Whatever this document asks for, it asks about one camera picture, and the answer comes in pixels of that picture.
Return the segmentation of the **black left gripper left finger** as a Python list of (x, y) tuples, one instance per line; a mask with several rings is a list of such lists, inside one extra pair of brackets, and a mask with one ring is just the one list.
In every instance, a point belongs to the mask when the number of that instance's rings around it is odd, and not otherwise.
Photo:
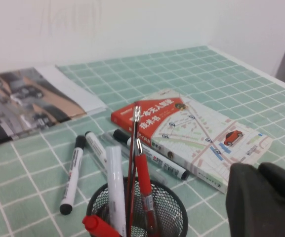
[(226, 210), (233, 237), (285, 237), (285, 199), (252, 165), (231, 165)]

